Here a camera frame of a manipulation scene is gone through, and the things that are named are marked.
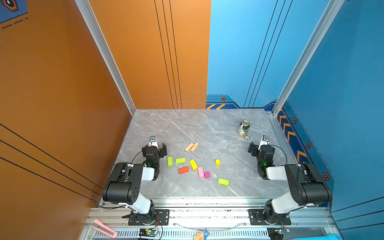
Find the natural wood block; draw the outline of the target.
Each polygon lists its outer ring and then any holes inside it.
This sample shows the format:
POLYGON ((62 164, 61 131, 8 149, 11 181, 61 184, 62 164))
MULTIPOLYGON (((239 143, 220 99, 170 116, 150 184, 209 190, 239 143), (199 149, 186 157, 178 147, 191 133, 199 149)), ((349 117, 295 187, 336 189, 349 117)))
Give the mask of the natural wood block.
POLYGON ((188 152, 192 149, 192 147, 194 146, 194 143, 190 143, 186 148, 185 148, 185 152, 188 152))
POLYGON ((193 145, 193 147, 191 148, 191 151, 194 152, 194 151, 197 149, 198 146, 199 146, 199 143, 196 142, 196 143, 193 145))

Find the yellow rectangular block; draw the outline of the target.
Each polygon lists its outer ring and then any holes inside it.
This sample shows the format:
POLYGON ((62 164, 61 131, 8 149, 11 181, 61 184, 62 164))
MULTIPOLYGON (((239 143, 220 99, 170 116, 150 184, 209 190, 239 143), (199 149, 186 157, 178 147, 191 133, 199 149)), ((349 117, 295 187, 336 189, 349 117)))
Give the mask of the yellow rectangular block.
POLYGON ((190 160, 189 163, 190 163, 193 170, 198 169, 198 165, 196 164, 195 160, 190 160))

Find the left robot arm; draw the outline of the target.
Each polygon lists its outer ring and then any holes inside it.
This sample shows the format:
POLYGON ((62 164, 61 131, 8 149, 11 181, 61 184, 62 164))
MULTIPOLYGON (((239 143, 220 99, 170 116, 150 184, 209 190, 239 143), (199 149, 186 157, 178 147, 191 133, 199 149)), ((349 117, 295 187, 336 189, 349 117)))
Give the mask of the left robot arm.
POLYGON ((143 164, 120 162, 113 166, 103 189, 105 202, 129 208, 133 225, 151 225, 160 218, 156 215, 154 202, 140 193, 143 181, 155 181, 160 173, 160 159, 167 155, 167 146, 150 144, 142 148, 143 164))

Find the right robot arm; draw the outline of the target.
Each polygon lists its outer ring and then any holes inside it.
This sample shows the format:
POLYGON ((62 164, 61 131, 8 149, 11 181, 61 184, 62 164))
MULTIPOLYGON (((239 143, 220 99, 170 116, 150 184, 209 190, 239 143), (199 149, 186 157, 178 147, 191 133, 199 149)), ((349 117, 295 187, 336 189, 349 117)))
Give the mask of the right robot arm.
POLYGON ((260 177, 270 181, 286 181, 289 191, 270 199, 263 209, 248 210, 252 225, 290 225, 290 213, 307 205, 332 201, 332 191, 313 164, 286 164, 275 166, 275 148, 269 144, 250 143, 249 153, 257 159, 260 177))

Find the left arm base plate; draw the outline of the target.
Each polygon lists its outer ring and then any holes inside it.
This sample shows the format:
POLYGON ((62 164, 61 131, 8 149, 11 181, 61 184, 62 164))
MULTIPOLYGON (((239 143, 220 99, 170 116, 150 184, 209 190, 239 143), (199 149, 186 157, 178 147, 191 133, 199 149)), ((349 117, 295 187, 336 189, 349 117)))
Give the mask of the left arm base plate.
POLYGON ((129 218, 129 226, 152 226, 156 224, 161 224, 162 226, 167 226, 170 220, 170 210, 168 209, 154 209, 148 214, 135 214, 129 218))

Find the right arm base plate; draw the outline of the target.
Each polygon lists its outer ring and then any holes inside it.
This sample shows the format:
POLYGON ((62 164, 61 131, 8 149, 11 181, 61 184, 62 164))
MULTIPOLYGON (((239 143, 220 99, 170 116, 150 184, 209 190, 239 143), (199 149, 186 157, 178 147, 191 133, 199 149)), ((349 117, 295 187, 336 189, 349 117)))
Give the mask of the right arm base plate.
POLYGON ((248 214, 252 226, 292 224, 289 214, 267 213, 264 209, 249 209, 248 214))

